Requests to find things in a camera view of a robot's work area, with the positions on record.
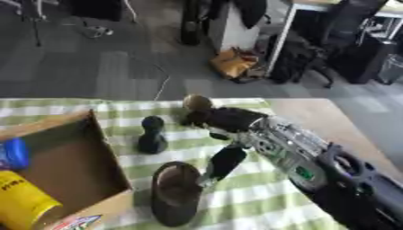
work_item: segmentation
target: white desk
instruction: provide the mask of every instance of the white desk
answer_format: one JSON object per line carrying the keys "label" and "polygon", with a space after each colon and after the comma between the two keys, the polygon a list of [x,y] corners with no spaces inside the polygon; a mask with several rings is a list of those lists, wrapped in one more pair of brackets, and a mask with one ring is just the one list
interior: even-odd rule
{"label": "white desk", "polygon": [[209,38],[217,52],[232,47],[252,49],[258,35],[259,28],[254,26],[248,30],[241,20],[239,10],[231,2],[222,6],[218,19],[210,21]]}
{"label": "white desk", "polygon": [[[275,62],[280,55],[282,45],[287,38],[287,34],[290,30],[292,22],[297,11],[327,11],[330,6],[340,2],[339,0],[282,0],[289,6],[287,15],[282,26],[282,30],[275,42],[272,55],[269,58],[268,66],[266,68],[265,76],[270,76],[273,71]],[[403,4],[396,2],[396,0],[390,0],[377,14],[379,17],[398,18],[393,24],[393,30],[388,34],[389,39],[393,39],[398,33],[399,29],[403,25]]]}

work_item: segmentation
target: robotic hand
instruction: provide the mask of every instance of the robotic hand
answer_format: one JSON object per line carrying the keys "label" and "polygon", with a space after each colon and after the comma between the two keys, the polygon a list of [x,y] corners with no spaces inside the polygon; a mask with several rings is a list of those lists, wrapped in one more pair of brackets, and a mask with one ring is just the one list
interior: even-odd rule
{"label": "robotic hand", "polygon": [[231,139],[197,181],[224,179],[253,147],[319,207],[349,229],[403,229],[403,187],[375,167],[289,121],[238,108],[192,111],[186,123]]}

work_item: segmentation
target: sticker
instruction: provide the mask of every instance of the sticker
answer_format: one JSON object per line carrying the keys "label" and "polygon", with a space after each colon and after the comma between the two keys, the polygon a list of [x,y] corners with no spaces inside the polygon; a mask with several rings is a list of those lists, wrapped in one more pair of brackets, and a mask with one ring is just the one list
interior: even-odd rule
{"label": "sticker", "polygon": [[53,230],[82,230],[86,229],[97,219],[101,218],[102,215],[98,216],[90,216],[90,217],[79,217],[76,219],[69,219],[67,221],[63,221],[58,226],[55,226]]}
{"label": "sticker", "polygon": [[7,152],[5,151],[3,144],[0,144],[0,170],[10,170]]}

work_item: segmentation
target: white cable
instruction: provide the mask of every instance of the white cable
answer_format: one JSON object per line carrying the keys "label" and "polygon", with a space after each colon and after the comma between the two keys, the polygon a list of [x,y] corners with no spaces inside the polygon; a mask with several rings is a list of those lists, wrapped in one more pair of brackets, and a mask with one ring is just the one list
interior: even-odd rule
{"label": "white cable", "polygon": [[161,86],[159,87],[159,91],[158,91],[158,93],[156,94],[156,96],[154,97],[154,100],[153,100],[153,101],[157,101],[157,100],[158,100],[159,95],[164,91],[164,89],[165,89],[165,87],[166,87],[166,83],[169,81],[170,78],[171,78],[171,76],[169,75],[169,76],[164,80],[164,82],[161,84]]}
{"label": "white cable", "polygon": [[166,79],[164,79],[164,82],[159,86],[159,89],[158,89],[158,91],[157,91],[157,93],[156,93],[156,95],[155,95],[155,97],[153,99],[153,101],[157,101],[159,96],[161,95],[161,93],[165,90],[166,83],[168,83],[168,81],[171,79],[171,76],[166,72],[166,70],[163,67],[161,67],[160,65],[158,65],[156,63],[148,62],[146,60],[140,59],[140,58],[135,57],[133,55],[131,57],[135,58],[135,59],[137,59],[139,61],[142,61],[144,63],[148,63],[151,66],[154,66],[155,68],[157,68],[159,71],[161,71],[166,76]]}

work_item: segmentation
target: gray carpet floor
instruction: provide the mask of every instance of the gray carpet floor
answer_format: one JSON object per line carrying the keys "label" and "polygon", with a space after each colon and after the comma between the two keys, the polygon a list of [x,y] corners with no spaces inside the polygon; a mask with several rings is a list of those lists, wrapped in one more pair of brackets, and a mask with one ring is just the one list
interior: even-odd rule
{"label": "gray carpet floor", "polygon": [[403,170],[403,83],[351,85],[337,79],[328,90],[309,72],[301,84],[233,84],[209,67],[214,52],[208,41],[198,47],[177,42],[180,3],[133,0],[138,24],[130,23],[127,13],[122,22],[88,20],[114,30],[98,40],[83,37],[82,28],[74,26],[80,21],[46,5],[50,22],[40,23],[41,48],[34,45],[31,25],[0,4],[0,97],[152,100],[169,74],[159,100],[181,100],[187,93],[328,98]]}

